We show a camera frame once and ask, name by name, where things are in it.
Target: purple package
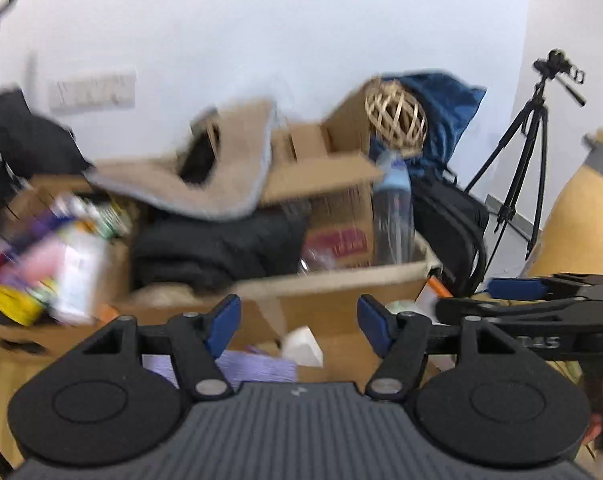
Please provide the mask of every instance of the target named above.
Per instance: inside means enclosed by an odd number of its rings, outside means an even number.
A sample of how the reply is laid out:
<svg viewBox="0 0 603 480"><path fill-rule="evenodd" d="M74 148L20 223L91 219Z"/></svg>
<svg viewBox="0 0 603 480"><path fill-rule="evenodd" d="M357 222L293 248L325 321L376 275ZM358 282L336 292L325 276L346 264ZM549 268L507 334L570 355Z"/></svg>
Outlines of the purple package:
<svg viewBox="0 0 603 480"><path fill-rule="evenodd" d="M245 381L268 383L294 383L297 380L296 365L287 359L275 358L269 355L248 354L227 350L216 361L217 366L237 389ZM142 365L178 386L175 370L170 362L170 356L144 354Z"/></svg>

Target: person's hand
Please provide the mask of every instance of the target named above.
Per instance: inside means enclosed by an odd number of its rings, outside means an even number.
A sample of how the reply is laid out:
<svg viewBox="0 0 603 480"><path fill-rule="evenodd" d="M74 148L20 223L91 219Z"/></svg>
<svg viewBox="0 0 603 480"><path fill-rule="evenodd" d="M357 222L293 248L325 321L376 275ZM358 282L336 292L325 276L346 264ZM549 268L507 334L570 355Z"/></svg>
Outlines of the person's hand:
<svg viewBox="0 0 603 480"><path fill-rule="evenodd" d="M590 416L590 424L588 425L588 430L585 432L584 440L582 444L588 444L592 442L595 438L597 438L601 434L601 429L603 428L603 416L600 413L593 413Z"/></svg>

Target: power outlet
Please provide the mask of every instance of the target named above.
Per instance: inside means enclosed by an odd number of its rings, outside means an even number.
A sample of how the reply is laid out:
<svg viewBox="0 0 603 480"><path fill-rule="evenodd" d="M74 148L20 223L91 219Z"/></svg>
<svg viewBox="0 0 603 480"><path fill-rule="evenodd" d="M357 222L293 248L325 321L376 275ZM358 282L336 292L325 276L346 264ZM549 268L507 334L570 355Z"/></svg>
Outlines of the power outlet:
<svg viewBox="0 0 603 480"><path fill-rule="evenodd" d="M48 104L55 112L131 107L135 104L136 79L135 73L123 73L51 82Z"/></svg>

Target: white wall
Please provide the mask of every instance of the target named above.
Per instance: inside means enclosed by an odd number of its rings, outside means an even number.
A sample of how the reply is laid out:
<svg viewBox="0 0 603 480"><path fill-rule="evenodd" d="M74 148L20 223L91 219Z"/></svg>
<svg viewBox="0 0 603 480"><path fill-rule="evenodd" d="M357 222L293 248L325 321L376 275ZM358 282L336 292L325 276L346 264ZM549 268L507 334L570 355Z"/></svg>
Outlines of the white wall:
<svg viewBox="0 0 603 480"><path fill-rule="evenodd" d="M587 149L582 137L603 126L603 0L530 0L521 79L513 114L533 94L539 80L531 65L553 48L586 72L585 84L577 87L587 99L580 108L556 82L547 85L549 107L549 160L542 222L566 182L584 161ZM504 200L523 147L518 135L500 156L489 193ZM533 220L539 183L539 149L534 153L529 176L521 190L517 210Z"/></svg>
<svg viewBox="0 0 603 480"><path fill-rule="evenodd" d="M453 167L468 179L507 125L527 0L19 0L0 30L0 82L48 112L49 80L134 68L132 110L60 117L89 158L147 155L202 108L269 93L323 117L379 72L441 68L488 87Z"/></svg>

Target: woven rattan ball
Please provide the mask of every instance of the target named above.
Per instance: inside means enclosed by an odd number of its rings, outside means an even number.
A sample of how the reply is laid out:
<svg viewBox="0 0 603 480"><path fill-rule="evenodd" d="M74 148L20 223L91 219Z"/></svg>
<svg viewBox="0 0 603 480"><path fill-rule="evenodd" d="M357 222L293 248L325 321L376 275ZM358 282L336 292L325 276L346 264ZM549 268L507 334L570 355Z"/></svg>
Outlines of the woven rattan ball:
<svg viewBox="0 0 603 480"><path fill-rule="evenodd" d="M405 157L422 152L428 131L425 111L399 81L379 82L371 87L365 107L375 135L387 148Z"/></svg>

